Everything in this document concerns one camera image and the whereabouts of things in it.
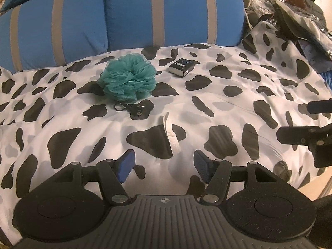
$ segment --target silver screw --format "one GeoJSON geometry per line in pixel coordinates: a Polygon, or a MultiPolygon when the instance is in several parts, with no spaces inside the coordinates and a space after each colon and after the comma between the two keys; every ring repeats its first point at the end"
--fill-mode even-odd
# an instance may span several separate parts
{"type": "Polygon", "coordinates": [[[219,198],[213,194],[206,194],[205,196],[203,196],[203,200],[207,203],[215,203],[219,200],[219,198]]]}
{"type": "Polygon", "coordinates": [[[324,145],[325,144],[325,141],[324,140],[318,140],[317,142],[316,142],[316,145],[318,145],[318,146],[322,146],[322,145],[324,145]]]}
{"type": "Polygon", "coordinates": [[[112,197],[112,201],[115,203],[124,203],[128,200],[128,197],[123,194],[116,194],[112,197]]]}

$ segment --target cow print bedsheet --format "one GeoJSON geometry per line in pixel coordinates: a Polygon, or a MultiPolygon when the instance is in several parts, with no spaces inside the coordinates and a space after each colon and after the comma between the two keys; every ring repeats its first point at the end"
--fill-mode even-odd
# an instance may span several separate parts
{"type": "MultiPolygon", "coordinates": [[[[331,91],[266,22],[238,47],[121,50],[64,67],[1,73],[0,227],[12,244],[20,239],[12,225],[17,201],[73,161],[92,166],[134,149],[136,165],[124,184],[132,196],[199,197],[205,186],[193,166],[196,149],[234,165],[255,160],[296,188],[324,172],[314,168],[306,147],[281,145],[276,131],[330,123],[330,114],[309,114],[306,103],[328,99],[331,91]],[[127,53],[142,53],[158,71],[140,117],[114,111],[96,84],[107,61],[127,53]],[[179,58],[196,63],[183,79],[167,71],[179,58]],[[163,131],[166,112],[172,114],[182,150],[175,156],[163,131]]],[[[86,188],[98,193],[96,183],[86,188]]]]}

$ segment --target mesh loofah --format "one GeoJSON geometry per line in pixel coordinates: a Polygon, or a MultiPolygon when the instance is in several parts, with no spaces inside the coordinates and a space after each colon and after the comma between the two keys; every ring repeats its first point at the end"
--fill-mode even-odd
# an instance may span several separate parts
{"type": "Polygon", "coordinates": [[[97,83],[105,95],[119,102],[135,103],[156,88],[156,69],[138,53],[110,60],[97,83]]]}

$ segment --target bed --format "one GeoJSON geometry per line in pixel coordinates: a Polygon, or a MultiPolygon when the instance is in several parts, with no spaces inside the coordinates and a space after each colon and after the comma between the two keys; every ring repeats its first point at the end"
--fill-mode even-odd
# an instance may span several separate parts
{"type": "MultiPolygon", "coordinates": [[[[11,74],[1,68],[0,227],[11,244],[21,236],[13,209],[30,190],[70,162],[93,166],[127,149],[136,165],[124,183],[135,194],[193,194],[205,185],[193,165],[196,149],[233,165],[257,161],[295,188],[324,172],[304,146],[282,145],[280,126],[324,126],[330,114],[306,104],[332,97],[320,75],[269,23],[237,47],[195,43],[107,52],[62,67],[11,74]],[[96,84],[107,61],[140,53],[157,69],[157,86],[140,117],[116,112],[96,84]],[[168,72],[179,58],[195,61],[184,78],[168,72]],[[172,115],[181,152],[172,154],[162,117],[172,115]]],[[[85,187],[100,195],[98,184],[85,187]]],[[[230,189],[230,195],[239,190],[230,189]]]]}

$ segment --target crosshair symbol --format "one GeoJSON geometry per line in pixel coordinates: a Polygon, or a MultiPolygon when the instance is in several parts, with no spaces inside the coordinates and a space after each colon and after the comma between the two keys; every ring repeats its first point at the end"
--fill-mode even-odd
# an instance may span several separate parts
{"type": "Polygon", "coordinates": [[[170,199],[168,199],[168,198],[163,198],[162,200],[161,200],[161,202],[163,202],[164,204],[166,204],[167,202],[170,202],[171,200],[170,199]]]}

